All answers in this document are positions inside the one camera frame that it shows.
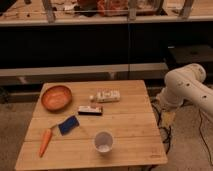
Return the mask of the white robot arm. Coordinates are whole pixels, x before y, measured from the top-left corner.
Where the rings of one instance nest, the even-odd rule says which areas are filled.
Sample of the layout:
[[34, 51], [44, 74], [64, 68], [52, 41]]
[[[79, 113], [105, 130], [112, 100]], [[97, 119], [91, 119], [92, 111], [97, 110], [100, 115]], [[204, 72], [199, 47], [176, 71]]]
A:
[[169, 71], [164, 77], [165, 87], [156, 96], [160, 107], [170, 111], [188, 100], [213, 124], [213, 89], [203, 84], [205, 79], [206, 71], [197, 63]]

